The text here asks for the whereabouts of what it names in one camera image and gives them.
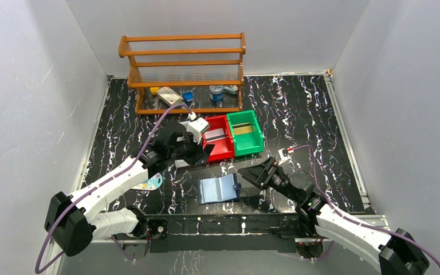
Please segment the red plastic bin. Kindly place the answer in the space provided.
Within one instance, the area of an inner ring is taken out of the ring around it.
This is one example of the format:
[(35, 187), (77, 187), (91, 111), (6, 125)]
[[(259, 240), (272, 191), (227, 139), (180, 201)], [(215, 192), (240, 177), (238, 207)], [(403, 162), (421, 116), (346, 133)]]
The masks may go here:
[(205, 120), (209, 123), (210, 126), (210, 128), (207, 131), (211, 129), (223, 128), (226, 134), (226, 137), (224, 139), (217, 140), (212, 143), (207, 143), (205, 141), (206, 144), (215, 145), (207, 162), (212, 163), (216, 161), (234, 158), (235, 157), (234, 142), (226, 115), (206, 117)]

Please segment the green plastic bin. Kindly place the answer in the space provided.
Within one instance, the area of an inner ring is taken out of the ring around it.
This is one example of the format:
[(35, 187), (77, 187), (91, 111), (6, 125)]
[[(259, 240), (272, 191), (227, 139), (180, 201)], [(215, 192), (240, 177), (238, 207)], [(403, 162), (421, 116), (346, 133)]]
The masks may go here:
[[(257, 116), (253, 110), (228, 113), (226, 115), (233, 137), (235, 156), (257, 154), (264, 151), (264, 134), (261, 131)], [(253, 132), (235, 136), (233, 125), (249, 123)]]

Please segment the navy blue card holder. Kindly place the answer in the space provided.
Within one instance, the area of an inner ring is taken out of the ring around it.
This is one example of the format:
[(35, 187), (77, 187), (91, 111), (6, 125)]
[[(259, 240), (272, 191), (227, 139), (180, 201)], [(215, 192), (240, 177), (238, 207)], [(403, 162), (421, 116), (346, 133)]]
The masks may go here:
[(238, 201), (241, 187), (236, 173), (215, 178), (200, 179), (198, 180), (199, 204), (208, 205)]

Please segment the blue toothbrush blister pack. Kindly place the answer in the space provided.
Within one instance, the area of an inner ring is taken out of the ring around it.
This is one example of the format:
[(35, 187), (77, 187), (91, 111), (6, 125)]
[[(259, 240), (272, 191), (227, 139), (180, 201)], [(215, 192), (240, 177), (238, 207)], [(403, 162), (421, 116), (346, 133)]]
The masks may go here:
[(162, 185), (162, 183), (163, 176), (160, 173), (157, 173), (153, 177), (149, 178), (147, 181), (134, 186), (132, 190), (154, 191), (158, 189)]

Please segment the wooden shelf rack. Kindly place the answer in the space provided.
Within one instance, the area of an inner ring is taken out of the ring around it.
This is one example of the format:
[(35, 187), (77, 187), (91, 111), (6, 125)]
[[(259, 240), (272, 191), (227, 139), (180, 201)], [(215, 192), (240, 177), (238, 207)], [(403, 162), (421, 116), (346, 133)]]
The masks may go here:
[(209, 87), (244, 84), (246, 38), (235, 34), (122, 36), (118, 54), (129, 61), (127, 85), (135, 89), (137, 115), (159, 115), (163, 109), (144, 109), (146, 89), (152, 87)]

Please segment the white plastic bin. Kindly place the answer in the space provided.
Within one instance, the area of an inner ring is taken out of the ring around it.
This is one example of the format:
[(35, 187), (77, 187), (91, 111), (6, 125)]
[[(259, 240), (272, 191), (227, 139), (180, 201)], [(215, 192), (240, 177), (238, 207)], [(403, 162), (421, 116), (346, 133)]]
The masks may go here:
[(173, 144), (173, 153), (175, 154), (175, 165), (177, 168), (189, 166), (187, 163), (187, 154), (194, 137), (191, 132), (187, 131), (188, 121), (175, 121), (171, 126), (171, 138)]

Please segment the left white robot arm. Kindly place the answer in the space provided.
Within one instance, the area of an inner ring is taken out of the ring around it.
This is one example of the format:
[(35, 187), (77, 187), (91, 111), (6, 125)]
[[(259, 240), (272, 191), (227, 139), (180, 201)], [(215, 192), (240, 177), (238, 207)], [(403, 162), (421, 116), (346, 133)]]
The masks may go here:
[(189, 166), (207, 162), (212, 145), (203, 135), (209, 123), (197, 117), (161, 130), (118, 167), (69, 195), (59, 192), (50, 201), (45, 230), (65, 255), (81, 253), (93, 240), (117, 234), (143, 238), (154, 233), (149, 217), (136, 206), (103, 210), (128, 190), (159, 175), (177, 161)]

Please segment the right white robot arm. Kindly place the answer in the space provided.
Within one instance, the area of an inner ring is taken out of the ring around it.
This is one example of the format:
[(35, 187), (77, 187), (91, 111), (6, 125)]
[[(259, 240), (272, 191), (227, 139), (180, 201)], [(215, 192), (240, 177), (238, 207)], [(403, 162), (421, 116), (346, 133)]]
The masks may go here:
[(240, 175), (261, 190), (272, 188), (295, 203), (296, 222), (273, 230), (279, 237), (324, 237), (367, 261), (380, 274), (425, 274), (427, 256), (405, 230), (390, 231), (370, 225), (333, 206), (314, 176), (305, 171), (289, 174), (283, 162), (269, 157), (239, 169)]

